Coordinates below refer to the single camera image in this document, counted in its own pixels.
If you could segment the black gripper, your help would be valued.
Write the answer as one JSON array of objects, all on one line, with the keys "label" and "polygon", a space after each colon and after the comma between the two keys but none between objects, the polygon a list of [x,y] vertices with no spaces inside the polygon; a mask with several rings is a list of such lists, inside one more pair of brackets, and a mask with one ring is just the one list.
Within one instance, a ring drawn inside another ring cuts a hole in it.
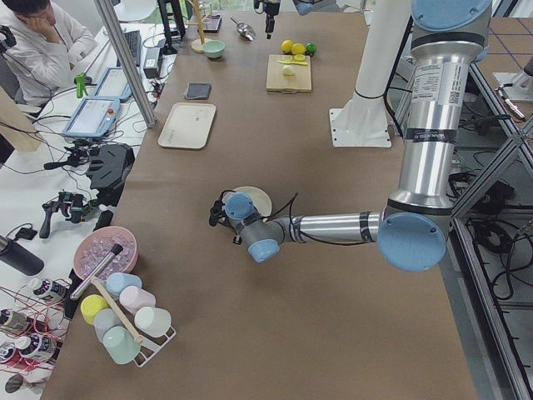
[{"label": "black gripper", "polygon": [[254,0],[254,11],[258,14],[265,15],[265,33],[266,38],[271,39],[271,35],[274,33],[275,18],[280,11],[279,0]]}]

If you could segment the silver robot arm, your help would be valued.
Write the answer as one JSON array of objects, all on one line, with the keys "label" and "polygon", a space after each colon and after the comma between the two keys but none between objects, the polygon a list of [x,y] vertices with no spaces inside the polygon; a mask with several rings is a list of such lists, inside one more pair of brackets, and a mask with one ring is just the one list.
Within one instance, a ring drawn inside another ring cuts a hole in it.
[{"label": "silver robot arm", "polygon": [[409,47],[415,61],[398,187],[380,212],[297,216],[287,204],[261,214],[252,198],[225,190],[209,223],[231,228],[255,261],[285,242],[340,246],[376,243],[391,265],[408,272],[444,257],[452,203],[446,195],[470,65],[486,55],[489,1],[379,1],[373,10],[352,98],[329,112],[336,147],[385,147],[386,92]]}]

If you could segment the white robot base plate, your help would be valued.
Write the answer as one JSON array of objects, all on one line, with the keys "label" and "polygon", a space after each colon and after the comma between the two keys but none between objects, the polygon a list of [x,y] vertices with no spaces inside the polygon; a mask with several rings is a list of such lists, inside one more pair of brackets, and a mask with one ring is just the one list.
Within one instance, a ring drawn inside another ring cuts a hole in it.
[{"label": "white robot base plate", "polygon": [[329,110],[332,144],[336,148],[390,148],[387,116],[377,109],[353,107]]}]

